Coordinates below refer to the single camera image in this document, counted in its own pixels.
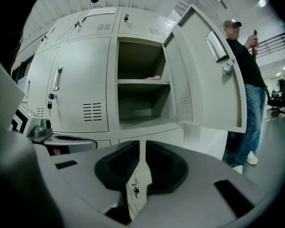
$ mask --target railing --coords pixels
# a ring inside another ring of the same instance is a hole
[[[257,58],[285,49],[285,33],[259,43]]]

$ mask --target jeans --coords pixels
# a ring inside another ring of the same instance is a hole
[[[255,152],[261,133],[266,92],[264,87],[245,85],[247,100],[247,127],[232,167],[244,165],[250,151]]]

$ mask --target locker handle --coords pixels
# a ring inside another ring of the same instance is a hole
[[[55,79],[54,79],[54,88],[53,90],[59,90],[60,89],[60,82],[61,82],[61,76],[62,76],[63,66],[57,68]]]
[[[221,44],[220,40],[218,39],[217,35],[213,31],[211,31],[206,36],[206,42],[207,42],[208,46],[210,47],[210,50],[211,50],[216,62],[219,62],[219,61],[228,57],[226,50],[224,49],[224,47]]]
[[[29,79],[29,80],[28,80],[28,91],[27,91],[27,96],[26,96],[26,98],[28,98],[28,97],[29,97],[29,87],[30,87],[30,82],[31,82],[31,79]]]

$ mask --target white sneaker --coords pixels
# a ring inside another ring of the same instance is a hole
[[[250,165],[256,165],[257,162],[258,162],[258,159],[257,157],[253,154],[252,151],[250,151],[248,157],[247,157],[247,162],[250,164]]]
[[[242,166],[242,165],[238,165],[238,166],[236,166],[236,167],[233,167],[233,169],[234,169],[237,173],[243,175],[243,166]]]

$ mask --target office chair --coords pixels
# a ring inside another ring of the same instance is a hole
[[[285,82],[283,79],[279,80],[280,91],[282,92],[279,97],[270,97],[269,91],[266,87],[266,95],[267,95],[267,104],[272,106],[272,108],[268,109],[267,112],[273,110],[271,113],[272,116],[278,116],[280,113],[285,115],[285,112],[282,111],[282,107],[285,107]]]

